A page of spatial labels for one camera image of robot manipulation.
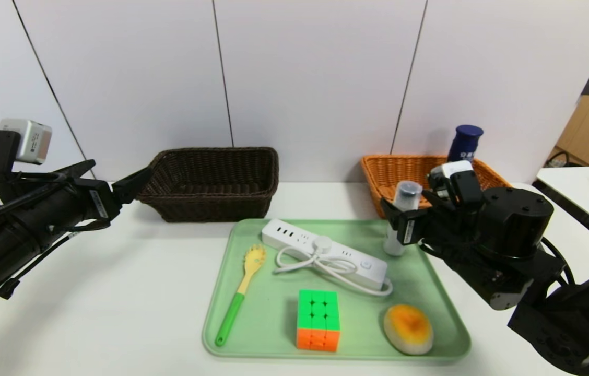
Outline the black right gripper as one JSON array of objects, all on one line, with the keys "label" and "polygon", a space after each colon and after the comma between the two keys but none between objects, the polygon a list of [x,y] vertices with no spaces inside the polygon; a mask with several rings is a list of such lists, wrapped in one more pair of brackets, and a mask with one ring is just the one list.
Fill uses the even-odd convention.
[{"label": "black right gripper", "polygon": [[451,202],[432,190],[423,190],[422,197],[431,207],[407,212],[385,198],[381,199],[380,206],[402,245],[418,243],[424,252],[445,252],[451,238]]}]

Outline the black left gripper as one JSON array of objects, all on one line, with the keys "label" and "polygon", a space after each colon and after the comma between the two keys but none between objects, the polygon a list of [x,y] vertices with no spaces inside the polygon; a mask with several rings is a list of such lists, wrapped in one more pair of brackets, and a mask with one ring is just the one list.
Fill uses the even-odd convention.
[{"label": "black left gripper", "polygon": [[[81,178],[96,166],[84,160],[53,171],[54,180]],[[104,181],[71,179],[44,186],[30,202],[14,209],[12,219],[34,238],[38,245],[51,245],[67,233],[108,228],[120,213],[120,205],[130,204],[149,183],[153,170],[140,169],[109,185]]]}]

